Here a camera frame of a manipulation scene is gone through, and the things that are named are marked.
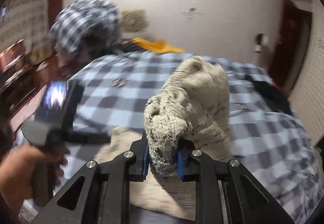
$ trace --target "door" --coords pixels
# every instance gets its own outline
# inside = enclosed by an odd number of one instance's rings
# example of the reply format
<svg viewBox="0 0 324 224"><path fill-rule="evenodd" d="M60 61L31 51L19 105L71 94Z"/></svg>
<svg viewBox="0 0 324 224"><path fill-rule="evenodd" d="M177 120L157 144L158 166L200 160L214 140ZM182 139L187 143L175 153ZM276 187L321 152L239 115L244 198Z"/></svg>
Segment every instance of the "door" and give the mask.
<svg viewBox="0 0 324 224"><path fill-rule="evenodd" d="M47 0L48 4L48 29L53 26L56 16L63 9L63 0Z"/></svg>
<svg viewBox="0 0 324 224"><path fill-rule="evenodd" d="M283 0L283 11L277 46L269 75L279 87L284 87L293 65L301 30L302 11L291 0Z"/></svg>

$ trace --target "light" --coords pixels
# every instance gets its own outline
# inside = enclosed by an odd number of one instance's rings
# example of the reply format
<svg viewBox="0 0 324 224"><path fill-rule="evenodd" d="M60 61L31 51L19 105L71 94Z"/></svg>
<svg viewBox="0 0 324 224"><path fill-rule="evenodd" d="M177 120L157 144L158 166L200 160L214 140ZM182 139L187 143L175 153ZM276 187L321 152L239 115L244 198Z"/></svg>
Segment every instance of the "light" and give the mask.
<svg viewBox="0 0 324 224"><path fill-rule="evenodd" d="M64 95L62 91L58 91L56 88L53 89L51 95L51 106L58 104L60 107L62 106L64 101Z"/></svg>
<svg viewBox="0 0 324 224"><path fill-rule="evenodd" d="M51 82L44 96L44 107L47 109L61 109L66 99L67 90L67 82Z"/></svg>

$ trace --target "black metal frame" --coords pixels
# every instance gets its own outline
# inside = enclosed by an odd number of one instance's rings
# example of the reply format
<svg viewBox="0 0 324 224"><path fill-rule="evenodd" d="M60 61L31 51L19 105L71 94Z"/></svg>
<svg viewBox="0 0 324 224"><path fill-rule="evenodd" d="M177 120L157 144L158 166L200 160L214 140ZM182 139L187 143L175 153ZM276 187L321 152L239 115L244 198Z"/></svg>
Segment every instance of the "black metal frame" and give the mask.
<svg viewBox="0 0 324 224"><path fill-rule="evenodd" d="M293 224L270 193L237 160L213 160L181 139L178 173L196 182L196 223L223 223L218 180L221 181L229 224ZM149 167L145 133L130 151L113 161L88 161L35 217L32 224L128 224L130 181L143 182Z"/></svg>

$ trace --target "hand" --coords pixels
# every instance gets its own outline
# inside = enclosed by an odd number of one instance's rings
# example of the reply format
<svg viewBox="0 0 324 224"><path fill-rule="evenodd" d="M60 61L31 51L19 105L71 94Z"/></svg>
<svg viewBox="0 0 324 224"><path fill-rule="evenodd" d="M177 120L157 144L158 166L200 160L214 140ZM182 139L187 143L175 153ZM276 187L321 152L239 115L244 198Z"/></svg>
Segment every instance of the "hand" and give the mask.
<svg viewBox="0 0 324 224"><path fill-rule="evenodd" d="M67 164L65 154L69 154L69 151L62 146L45 151L24 144L3 159L0 164L0 193L15 215L18 215L22 202L32 198L31 177L38 163L46 161L56 164L55 185L60 185L58 177L64 172L59 165Z"/></svg>

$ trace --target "orange cloth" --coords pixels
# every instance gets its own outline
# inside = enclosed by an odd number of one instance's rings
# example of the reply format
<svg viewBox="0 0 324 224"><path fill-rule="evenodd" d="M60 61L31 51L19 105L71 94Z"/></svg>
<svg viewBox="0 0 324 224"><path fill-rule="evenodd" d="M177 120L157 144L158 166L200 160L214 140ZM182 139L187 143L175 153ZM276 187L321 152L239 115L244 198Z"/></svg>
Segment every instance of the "orange cloth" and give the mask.
<svg viewBox="0 0 324 224"><path fill-rule="evenodd" d="M137 46L146 49L151 50L152 52L156 54L165 54L165 53L182 53L185 52L184 49L173 47L167 43L165 43L164 40L160 39L157 42L149 42L148 40L142 39L142 38L135 38L132 39L132 42L136 44Z"/></svg>

